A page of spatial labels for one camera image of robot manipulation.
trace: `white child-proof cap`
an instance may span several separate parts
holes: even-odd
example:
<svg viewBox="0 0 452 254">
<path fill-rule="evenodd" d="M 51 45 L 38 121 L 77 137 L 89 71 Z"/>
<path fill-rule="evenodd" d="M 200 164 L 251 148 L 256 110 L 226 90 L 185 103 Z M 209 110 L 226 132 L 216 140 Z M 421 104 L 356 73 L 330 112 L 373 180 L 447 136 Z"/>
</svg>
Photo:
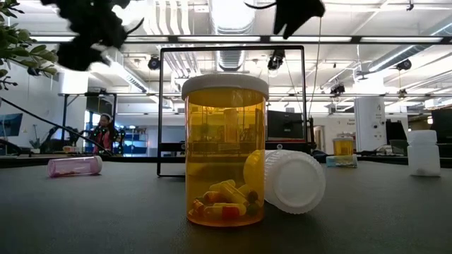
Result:
<svg viewBox="0 0 452 254">
<path fill-rule="evenodd" d="M 268 84 L 250 75 L 244 74 L 206 74 L 188 79 L 182 86 L 182 99 L 190 92 L 209 88 L 241 88 L 261 92 L 268 99 Z"/>
<path fill-rule="evenodd" d="M 266 151 L 265 199 L 282 211 L 302 214 L 314 209 L 325 192 L 322 166 L 304 152 Z"/>
</svg>

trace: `amber prescription bottle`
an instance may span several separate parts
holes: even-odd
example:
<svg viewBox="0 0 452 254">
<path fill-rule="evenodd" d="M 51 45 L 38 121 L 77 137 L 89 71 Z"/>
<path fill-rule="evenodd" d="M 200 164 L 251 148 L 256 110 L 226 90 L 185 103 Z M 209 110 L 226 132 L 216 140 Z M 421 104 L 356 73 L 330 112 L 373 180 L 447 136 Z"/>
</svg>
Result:
<svg viewBox="0 0 452 254">
<path fill-rule="evenodd" d="M 242 74 L 191 78 L 186 118 L 186 213 L 206 226 L 263 219 L 268 84 Z"/>
</svg>

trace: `computer monitor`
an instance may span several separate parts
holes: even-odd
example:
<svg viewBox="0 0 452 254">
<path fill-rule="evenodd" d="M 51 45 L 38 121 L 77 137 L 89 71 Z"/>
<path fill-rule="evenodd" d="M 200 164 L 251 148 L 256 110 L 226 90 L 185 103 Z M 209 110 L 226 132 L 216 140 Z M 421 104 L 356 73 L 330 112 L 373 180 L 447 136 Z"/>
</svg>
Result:
<svg viewBox="0 0 452 254">
<path fill-rule="evenodd" d="M 303 140 L 303 115 L 282 111 L 267 111 L 268 140 Z"/>
<path fill-rule="evenodd" d="M 432 110 L 432 119 L 438 143 L 452 143 L 452 109 Z"/>
<path fill-rule="evenodd" d="M 407 140 L 407 134 L 403 129 L 402 122 L 392 122 L 390 119 L 386 120 L 386 144 L 390 145 L 390 140 Z"/>
<path fill-rule="evenodd" d="M 0 136 L 19 136 L 22 116 L 22 113 L 0 115 Z"/>
</svg>

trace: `pink pill bottle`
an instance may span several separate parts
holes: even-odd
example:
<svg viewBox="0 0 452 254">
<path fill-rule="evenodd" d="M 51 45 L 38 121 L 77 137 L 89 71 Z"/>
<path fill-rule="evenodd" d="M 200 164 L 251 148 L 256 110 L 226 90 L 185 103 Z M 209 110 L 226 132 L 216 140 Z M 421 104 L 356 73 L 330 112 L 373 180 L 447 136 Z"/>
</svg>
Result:
<svg viewBox="0 0 452 254">
<path fill-rule="evenodd" d="M 51 159 L 47 165 L 50 177 L 98 174 L 101 170 L 102 158 L 99 156 Z"/>
</svg>

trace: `fluorescent light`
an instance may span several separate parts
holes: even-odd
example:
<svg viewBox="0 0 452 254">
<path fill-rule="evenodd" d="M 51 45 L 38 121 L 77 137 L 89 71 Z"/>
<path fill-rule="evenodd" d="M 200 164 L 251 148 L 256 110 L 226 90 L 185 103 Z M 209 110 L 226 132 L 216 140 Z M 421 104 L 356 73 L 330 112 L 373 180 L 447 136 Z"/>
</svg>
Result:
<svg viewBox="0 0 452 254">
<path fill-rule="evenodd" d="M 33 35 L 30 36 L 30 39 L 37 40 L 36 43 L 41 42 L 54 42 L 54 43 L 60 43 L 60 42 L 70 42 L 74 36 L 45 36 L 45 35 Z"/>
<path fill-rule="evenodd" d="M 320 36 L 321 42 L 349 42 L 352 38 L 350 36 Z M 270 37 L 271 42 L 318 42 L 318 36 L 291 36 L 286 40 L 282 36 Z"/>
<path fill-rule="evenodd" d="M 144 113 L 117 113 L 118 116 L 140 116 L 144 115 Z"/>
<path fill-rule="evenodd" d="M 259 36 L 179 36 L 180 42 L 258 42 Z"/>
<path fill-rule="evenodd" d="M 360 42 L 440 42 L 442 37 L 363 37 Z"/>
<path fill-rule="evenodd" d="M 137 42 L 168 42 L 168 37 L 166 36 L 129 36 L 126 39 L 126 43 L 137 43 Z"/>
</svg>

